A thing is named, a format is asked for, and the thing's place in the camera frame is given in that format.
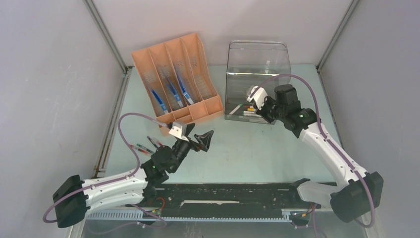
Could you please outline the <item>white marker green cap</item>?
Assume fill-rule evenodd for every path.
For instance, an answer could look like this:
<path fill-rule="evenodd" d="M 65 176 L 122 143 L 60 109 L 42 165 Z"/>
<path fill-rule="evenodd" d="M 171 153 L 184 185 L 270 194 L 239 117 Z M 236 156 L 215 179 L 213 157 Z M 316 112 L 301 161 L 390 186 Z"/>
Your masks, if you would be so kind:
<path fill-rule="evenodd" d="M 234 107 L 229 110 L 228 115 L 229 116 L 242 116 L 244 111 L 244 105 L 243 104 L 237 104 L 234 105 Z"/>

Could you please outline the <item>blue folder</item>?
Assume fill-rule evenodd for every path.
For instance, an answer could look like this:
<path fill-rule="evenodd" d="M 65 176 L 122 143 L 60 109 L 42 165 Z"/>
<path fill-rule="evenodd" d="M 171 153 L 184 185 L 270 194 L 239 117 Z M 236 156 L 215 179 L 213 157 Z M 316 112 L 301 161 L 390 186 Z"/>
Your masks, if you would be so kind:
<path fill-rule="evenodd" d="M 153 95 L 153 97 L 155 98 L 155 100 L 157 101 L 158 105 L 160 106 L 161 110 L 163 111 L 164 114 L 169 113 L 165 103 L 163 102 L 163 100 L 160 98 L 160 96 L 158 95 L 158 93 L 151 89 L 148 88 L 148 90 L 151 92 L 151 94 Z"/>
<path fill-rule="evenodd" d="M 177 80 L 178 80 L 179 87 L 181 89 L 182 95 L 184 96 L 184 98 L 187 101 L 188 105 L 194 104 L 193 99 L 190 97 L 188 91 L 186 90 L 186 87 L 185 87 L 183 78 L 182 78 L 181 73 L 179 72 L 179 70 L 178 70 L 177 67 L 175 67 L 175 73 L 176 73 L 176 76 L 177 76 Z"/>
<path fill-rule="evenodd" d="M 181 101 L 181 98 L 179 97 L 179 94 L 177 93 L 174 85 L 172 84 L 172 82 L 169 80 L 168 77 L 165 78 L 166 79 L 166 86 L 167 88 L 170 90 L 171 94 L 173 95 L 175 101 L 177 102 L 179 108 L 183 108 L 184 105 Z"/>

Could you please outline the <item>grey transparent drawer unit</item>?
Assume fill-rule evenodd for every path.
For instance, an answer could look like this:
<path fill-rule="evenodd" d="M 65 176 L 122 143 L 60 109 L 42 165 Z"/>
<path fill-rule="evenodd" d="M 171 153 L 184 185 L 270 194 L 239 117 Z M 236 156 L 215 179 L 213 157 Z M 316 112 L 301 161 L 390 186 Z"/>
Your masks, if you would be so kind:
<path fill-rule="evenodd" d="M 234 105 L 252 106 L 246 101 L 249 89 L 279 74 L 290 74 L 291 65 L 287 45 L 276 41 L 233 40 L 229 44 L 226 70 L 226 120 L 263 123 L 263 118 L 229 116 Z"/>

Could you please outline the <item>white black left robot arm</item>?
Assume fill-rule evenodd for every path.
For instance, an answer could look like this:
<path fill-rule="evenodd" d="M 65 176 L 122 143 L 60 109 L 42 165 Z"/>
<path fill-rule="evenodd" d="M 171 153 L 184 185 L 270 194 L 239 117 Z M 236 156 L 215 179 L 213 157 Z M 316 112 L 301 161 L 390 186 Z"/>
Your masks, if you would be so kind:
<path fill-rule="evenodd" d="M 97 211 L 128 204 L 152 206 L 157 199 L 155 186 L 177 171 L 187 154 L 208 151 L 214 134 L 188 135 L 195 124 L 170 124 L 170 135 L 176 138 L 172 147 L 160 146 L 150 159 L 133 170 L 114 176 L 85 179 L 70 176 L 53 194 L 56 223 L 59 228 L 73 226 Z"/>

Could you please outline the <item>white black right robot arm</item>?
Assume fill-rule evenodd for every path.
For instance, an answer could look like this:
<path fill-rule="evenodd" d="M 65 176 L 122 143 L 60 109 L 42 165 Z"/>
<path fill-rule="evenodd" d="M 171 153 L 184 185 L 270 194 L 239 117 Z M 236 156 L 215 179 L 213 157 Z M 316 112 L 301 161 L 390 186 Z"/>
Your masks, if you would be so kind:
<path fill-rule="evenodd" d="M 293 184 L 288 201 L 294 207 L 306 202 L 332 208 L 343 222 L 351 222 L 380 205 L 384 180 L 378 173 L 369 173 L 344 151 L 329 135 L 318 114 L 302 108 L 296 89 L 280 85 L 274 89 L 275 97 L 263 88 L 254 87 L 248 101 L 252 102 L 268 123 L 281 121 L 284 127 L 315 151 L 332 174 L 335 185 L 327 185 L 303 178 Z"/>

